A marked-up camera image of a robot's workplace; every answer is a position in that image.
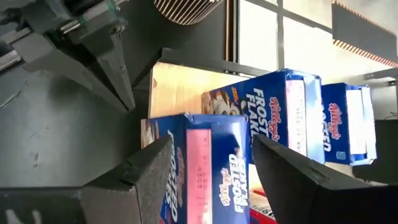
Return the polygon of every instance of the frosted flakes box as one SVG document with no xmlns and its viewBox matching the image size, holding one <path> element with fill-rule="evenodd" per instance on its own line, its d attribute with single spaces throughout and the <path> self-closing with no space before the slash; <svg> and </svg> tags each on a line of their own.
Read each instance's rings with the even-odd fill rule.
<svg viewBox="0 0 398 224">
<path fill-rule="evenodd" d="M 218 88 L 202 95 L 202 113 L 245 114 L 251 137 L 265 134 L 325 163 L 321 80 L 316 75 L 283 69 Z"/>
<path fill-rule="evenodd" d="M 371 91 L 368 86 L 322 86 L 323 139 L 327 162 L 351 166 L 377 159 Z"/>
<path fill-rule="evenodd" d="M 172 137 L 160 223 L 249 223 L 245 116 L 180 114 L 141 121 L 145 147 Z"/>
</svg>

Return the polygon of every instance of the cereal box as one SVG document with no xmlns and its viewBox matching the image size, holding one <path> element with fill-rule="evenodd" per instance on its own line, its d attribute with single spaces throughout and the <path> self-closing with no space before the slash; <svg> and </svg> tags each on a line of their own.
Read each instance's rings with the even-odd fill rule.
<svg viewBox="0 0 398 224">
<path fill-rule="evenodd" d="M 249 223 L 245 116 L 180 114 L 141 121 L 142 146 L 172 137 L 161 223 Z"/>
<path fill-rule="evenodd" d="M 371 92 L 368 86 L 322 86 L 326 161 L 351 166 L 377 158 Z"/>
<path fill-rule="evenodd" d="M 283 69 L 215 89 L 202 95 L 202 113 L 245 114 L 250 136 L 264 134 L 325 163 L 318 76 Z"/>
</svg>

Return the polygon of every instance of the black panel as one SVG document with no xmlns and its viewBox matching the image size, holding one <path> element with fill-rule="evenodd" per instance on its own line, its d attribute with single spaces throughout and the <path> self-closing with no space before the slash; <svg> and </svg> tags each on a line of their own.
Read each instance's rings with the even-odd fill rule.
<svg viewBox="0 0 398 224">
<path fill-rule="evenodd" d="M 367 185 L 319 164 L 264 135 L 253 155 L 279 224 L 397 223 L 398 187 Z"/>
<path fill-rule="evenodd" d="M 196 25 L 181 26 L 166 19 L 153 1 L 123 3 L 121 14 L 129 21 L 123 31 L 124 55 L 131 81 L 162 47 L 187 55 L 225 59 L 225 4 L 223 1 Z"/>
<path fill-rule="evenodd" d="M 354 167 L 357 178 L 398 184 L 398 120 L 375 122 L 377 159 L 368 166 Z"/>
<path fill-rule="evenodd" d="M 171 146 L 157 139 L 83 187 L 0 187 L 0 223 L 158 223 Z"/>
<path fill-rule="evenodd" d="M 397 37 L 395 34 L 337 4 L 332 4 L 332 25 L 334 39 L 384 59 L 397 61 Z"/>
<path fill-rule="evenodd" d="M 156 52 L 156 54 L 149 60 L 144 66 L 143 71 L 137 76 L 132 83 L 134 89 L 149 90 L 149 78 L 148 74 L 157 62 L 172 63 L 176 65 L 182 65 L 186 67 L 199 68 L 203 70 L 209 70 L 221 73 L 232 73 L 232 74 L 246 74 L 246 75 L 264 75 L 269 73 L 267 70 L 250 67 L 247 65 L 240 65 L 238 63 L 229 62 L 225 60 L 208 59 L 205 57 L 199 57 L 197 55 L 187 55 L 185 52 L 178 50 L 172 50 L 163 48 Z"/>
</svg>

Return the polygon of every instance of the window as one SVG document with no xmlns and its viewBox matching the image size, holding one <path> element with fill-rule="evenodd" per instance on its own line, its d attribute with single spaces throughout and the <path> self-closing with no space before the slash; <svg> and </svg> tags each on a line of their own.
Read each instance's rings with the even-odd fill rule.
<svg viewBox="0 0 398 224">
<path fill-rule="evenodd" d="M 284 18 L 285 66 L 321 77 L 331 75 L 331 34 Z"/>
<path fill-rule="evenodd" d="M 278 5 L 278 0 L 263 0 L 263 1 L 267 1 L 267 2 L 271 2 L 271 3 L 273 3 L 273 4 L 275 4 L 275 5 Z"/>
<path fill-rule="evenodd" d="M 331 28 L 330 0 L 284 0 L 284 8 Z"/>
<path fill-rule="evenodd" d="M 239 8 L 239 63 L 277 70 L 276 13 L 242 0 Z"/>
</svg>

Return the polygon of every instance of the robotic arm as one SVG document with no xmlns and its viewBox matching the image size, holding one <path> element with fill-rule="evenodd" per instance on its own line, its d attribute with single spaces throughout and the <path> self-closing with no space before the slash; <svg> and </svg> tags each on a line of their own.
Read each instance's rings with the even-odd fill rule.
<svg viewBox="0 0 398 224">
<path fill-rule="evenodd" d="M 280 224 L 398 222 L 396 186 L 365 184 L 263 135 L 254 137 L 253 154 Z"/>
<path fill-rule="evenodd" d="M 27 0 L 0 4 L 0 70 L 65 75 L 121 111 L 135 107 L 123 59 L 124 0 Z"/>
</svg>

